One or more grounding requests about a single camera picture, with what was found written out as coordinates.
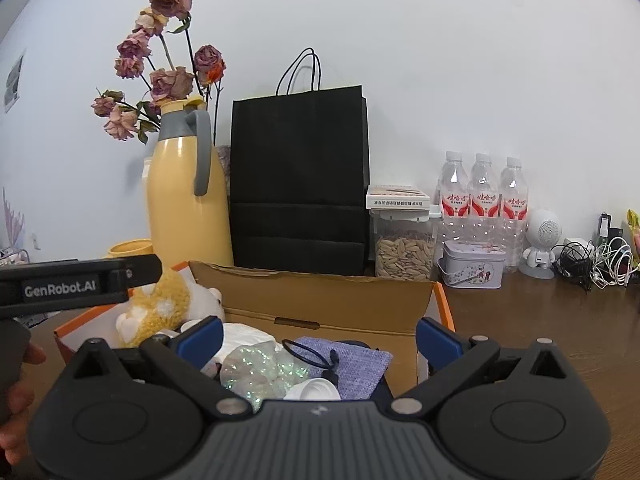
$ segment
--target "plush toy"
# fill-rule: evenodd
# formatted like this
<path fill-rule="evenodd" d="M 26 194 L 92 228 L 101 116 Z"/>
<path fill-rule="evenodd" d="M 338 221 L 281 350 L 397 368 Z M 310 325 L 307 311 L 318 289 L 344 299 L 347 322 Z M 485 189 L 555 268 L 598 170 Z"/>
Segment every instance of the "plush toy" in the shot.
<path fill-rule="evenodd" d="M 171 269 L 164 270 L 157 283 L 134 289 L 126 304 L 128 310 L 116 319 L 125 348 L 138 346 L 161 330 L 175 330 L 191 319 L 218 316 L 225 321 L 222 295 L 216 288 L 185 280 Z"/>

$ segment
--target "black handheld device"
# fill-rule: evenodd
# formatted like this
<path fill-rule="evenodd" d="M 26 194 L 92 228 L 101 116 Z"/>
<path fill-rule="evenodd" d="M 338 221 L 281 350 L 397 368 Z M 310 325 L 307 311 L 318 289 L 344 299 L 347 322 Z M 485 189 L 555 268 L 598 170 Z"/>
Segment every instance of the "black handheld device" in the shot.
<path fill-rule="evenodd" d="M 30 339 L 14 317 L 122 303 L 129 288 L 154 283 L 161 274 L 154 254 L 0 267 L 0 426 L 11 415 L 4 395 L 20 376 Z M 0 476 L 9 470 L 0 452 Z"/>

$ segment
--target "human hand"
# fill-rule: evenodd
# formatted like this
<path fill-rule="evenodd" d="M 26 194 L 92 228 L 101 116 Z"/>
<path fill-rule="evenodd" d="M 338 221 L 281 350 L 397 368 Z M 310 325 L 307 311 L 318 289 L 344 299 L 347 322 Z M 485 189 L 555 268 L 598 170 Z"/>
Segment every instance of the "human hand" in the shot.
<path fill-rule="evenodd" d="M 23 361 L 31 365 L 39 365 L 47 359 L 44 350 L 29 343 Z M 3 426 L 0 426 L 0 449 L 4 450 L 6 460 L 16 465 L 27 456 L 27 424 L 28 407 L 33 403 L 35 393 L 33 387 L 25 380 L 13 384 L 6 391 L 6 403 L 13 414 Z"/>

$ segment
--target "bag handle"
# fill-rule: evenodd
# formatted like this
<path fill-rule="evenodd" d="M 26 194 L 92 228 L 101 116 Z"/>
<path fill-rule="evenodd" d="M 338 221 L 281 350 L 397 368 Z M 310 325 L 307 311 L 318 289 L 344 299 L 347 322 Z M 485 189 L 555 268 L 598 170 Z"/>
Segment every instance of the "bag handle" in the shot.
<path fill-rule="evenodd" d="M 280 78 L 280 81 L 278 82 L 278 86 L 276 87 L 276 95 L 279 94 L 280 85 L 282 85 L 282 82 L 284 81 L 284 78 L 287 76 L 287 73 L 289 73 L 289 70 L 291 70 L 294 67 L 294 65 L 296 65 L 296 63 L 297 63 L 298 65 L 296 66 L 296 68 L 293 71 L 293 73 L 295 73 L 297 68 L 300 66 L 300 63 L 302 62 L 302 60 L 300 58 L 304 59 L 307 56 L 313 56 L 313 58 L 314 58 L 314 64 L 313 64 L 312 73 L 311 73 L 311 89 L 313 90 L 314 81 L 316 79 L 316 61 L 318 62 L 318 69 L 319 69 L 320 77 L 322 77 L 321 76 L 322 69 L 320 68 L 320 58 L 316 55 L 316 51 L 313 50 L 313 48 L 311 48 L 310 46 L 308 46 L 306 49 L 304 49 L 302 52 L 300 52 L 300 54 L 298 54 L 298 57 L 294 60 L 293 63 L 291 63 L 289 65 L 289 68 L 287 68 L 285 70 L 284 74 L 282 74 L 282 77 Z M 318 79 L 318 89 L 320 89 L 320 79 Z"/>
<path fill-rule="evenodd" d="M 309 52 L 308 54 L 305 54 L 300 59 L 300 61 L 296 65 L 296 67 L 291 72 L 291 77 L 289 78 L 289 84 L 287 85 L 287 95 L 289 95 L 289 91 L 291 90 L 291 85 L 293 83 L 293 78 L 296 75 L 296 70 L 298 70 L 298 67 L 309 56 L 313 56 L 313 58 L 314 58 L 314 65 L 313 65 L 313 68 L 311 69 L 311 90 L 313 91 L 313 89 L 314 89 L 314 80 L 316 79 L 316 60 L 318 61 L 318 88 L 317 88 L 317 90 L 320 89 L 320 81 L 322 80 L 322 67 L 320 66 L 320 58 L 318 57 L 318 54 L 316 54 L 315 52 Z"/>

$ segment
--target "yellow thermos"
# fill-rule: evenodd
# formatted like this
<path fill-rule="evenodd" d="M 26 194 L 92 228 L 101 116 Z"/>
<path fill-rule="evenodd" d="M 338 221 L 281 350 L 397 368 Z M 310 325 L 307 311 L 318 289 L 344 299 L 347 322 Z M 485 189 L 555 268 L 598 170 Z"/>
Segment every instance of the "yellow thermos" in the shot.
<path fill-rule="evenodd" d="M 171 101 L 161 111 L 146 183 L 154 252 L 165 266 L 188 260 L 233 266 L 225 175 L 204 101 Z"/>

